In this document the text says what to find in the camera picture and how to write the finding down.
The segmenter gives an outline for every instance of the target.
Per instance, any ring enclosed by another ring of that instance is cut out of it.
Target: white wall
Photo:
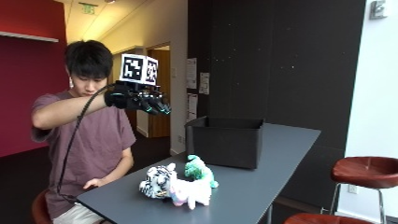
[[[398,158],[398,0],[388,16],[370,20],[367,0],[354,85],[346,156]],[[383,190],[386,215],[398,217],[398,188]],[[342,187],[338,212],[379,221],[376,191]]]
[[[186,0],[147,0],[134,15],[125,19],[101,42],[112,52],[121,52],[133,46],[153,47],[170,42],[170,67],[177,76],[170,82],[170,140],[171,153],[185,150],[177,136],[185,136],[185,61],[187,45],[187,1]]]

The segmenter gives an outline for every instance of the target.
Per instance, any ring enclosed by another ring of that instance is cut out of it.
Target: man's arm
[[[33,127],[41,130],[53,129],[70,123],[81,115],[89,96],[61,100],[44,106],[32,113]],[[98,95],[89,104],[85,115],[105,108],[104,95]]]
[[[126,148],[122,151],[121,161],[117,164],[114,170],[110,172],[110,174],[105,176],[102,179],[93,178],[92,180],[86,181],[84,189],[88,189],[90,186],[100,187],[110,183],[112,181],[117,180],[118,178],[121,178],[131,168],[133,164],[134,164],[134,159],[131,155],[131,150],[130,148]]]

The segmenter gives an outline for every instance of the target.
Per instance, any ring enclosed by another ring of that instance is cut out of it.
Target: man's hand
[[[104,186],[106,184],[104,179],[93,178],[92,180],[88,180],[84,186],[84,189],[93,189],[100,186]]]

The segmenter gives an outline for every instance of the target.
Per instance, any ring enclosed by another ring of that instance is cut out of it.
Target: red stool
[[[285,220],[283,224],[371,224],[371,222],[352,217],[298,213],[290,216]]]
[[[32,216],[36,224],[52,224],[48,214],[46,192],[46,189],[41,191],[32,203]]]
[[[398,159],[388,157],[347,157],[336,161],[331,169],[331,180],[336,182],[331,212],[336,190],[340,184],[351,184],[378,190],[380,221],[386,222],[383,195],[380,189],[398,186]]]

